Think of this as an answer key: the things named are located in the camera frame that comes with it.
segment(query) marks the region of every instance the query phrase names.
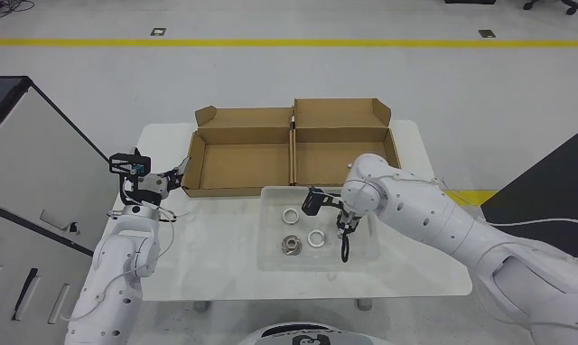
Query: cardboard box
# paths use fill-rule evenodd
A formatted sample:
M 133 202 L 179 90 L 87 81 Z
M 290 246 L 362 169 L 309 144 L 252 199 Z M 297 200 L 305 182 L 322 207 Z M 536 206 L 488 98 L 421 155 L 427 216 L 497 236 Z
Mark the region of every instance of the cardboard box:
M 265 186 L 293 179 L 292 108 L 216 109 L 195 112 L 191 164 L 182 187 L 190 197 L 259 195 Z
M 296 185 L 341 186 L 347 165 L 364 153 L 381 155 L 399 168 L 388 128 L 391 110 L 379 100 L 296 99 L 294 114 Z

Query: plastic tray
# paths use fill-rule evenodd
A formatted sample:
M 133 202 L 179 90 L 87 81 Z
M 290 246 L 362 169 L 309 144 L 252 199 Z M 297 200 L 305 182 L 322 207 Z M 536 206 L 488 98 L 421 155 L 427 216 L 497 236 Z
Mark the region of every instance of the plastic tray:
M 323 189 L 339 193 L 340 189 Z M 366 216 L 358 229 L 349 235 L 350 259 L 341 262 L 341 240 L 337 238 L 337 215 L 339 210 L 322 207 L 319 214 L 309 217 L 301 211 L 307 196 L 306 187 L 265 187 L 261 191 L 261 217 L 257 240 L 257 266 L 262 271 L 362 271 L 365 265 L 379 258 L 379 239 L 375 219 Z M 285 209 L 299 212 L 299 221 L 293 225 L 283 222 Z M 307 235 L 313 229 L 325 234 L 325 245 L 312 247 Z M 296 235 L 302 241 L 299 255 L 288 256 L 281 249 L 286 236 Z

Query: metal washer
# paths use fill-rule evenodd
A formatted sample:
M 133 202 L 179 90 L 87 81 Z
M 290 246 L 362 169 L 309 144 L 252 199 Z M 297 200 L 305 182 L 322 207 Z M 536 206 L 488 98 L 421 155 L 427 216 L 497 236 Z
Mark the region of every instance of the metal washer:
M 314 243 L 311 240 L 311 237 L 316 233 L 320 234 L 322 237 L 322 241 L 319 243 Z M 321 246 L 325 245 L 325 234 L 320 229 L 314 229 L 311 232 L 309 232 L 309 235 L 307 235 L 307 242 L 309 242 L 309 246 L 311 246 L 311 247 L 321 247 Z

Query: yellow stripe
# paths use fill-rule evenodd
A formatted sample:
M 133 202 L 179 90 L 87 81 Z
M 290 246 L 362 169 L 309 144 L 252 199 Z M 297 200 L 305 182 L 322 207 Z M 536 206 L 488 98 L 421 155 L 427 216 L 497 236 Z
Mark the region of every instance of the yellow stripe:
M 480 206 L 497 191 L 445 191 L 445 193 L 460 206 Z
M 402 47 L 402 48 L 578 48 L 565 40 L 435 39 L 17 39 L 0 38 L 0 46 L 43 47 Z

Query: metal ring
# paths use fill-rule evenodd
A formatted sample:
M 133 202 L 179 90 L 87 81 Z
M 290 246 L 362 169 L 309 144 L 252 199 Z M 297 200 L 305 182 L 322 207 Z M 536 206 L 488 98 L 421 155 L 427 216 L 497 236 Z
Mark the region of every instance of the metal ring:
M 289 235 L 281 242 L 281 249 L 288 256 L 299 255 L 302 246 L 301 240 L 296 235 Z
M 322 236 L 322 241 L 320 243 L 314 243 L 311 240 L 311 236 L 316 233 L 319 233 Z M 307 242 L 309 242 L 311 247 L 321 247 L 325 245 L 325 234 L 320 229 L 314 229 L 313 231 L 309 232 L 309 235 L 307 235 Z
M 288 219 L 287 218 L 288 213 L 294 213 L 295 220 Z M 283 211 L 283 215 L 281 216 L 281 218 L 283 219 L 283 222 L 286 223 L 287 225 L 294 225 L 299 220 L 299 212 L 296 209 L 287 209 Z

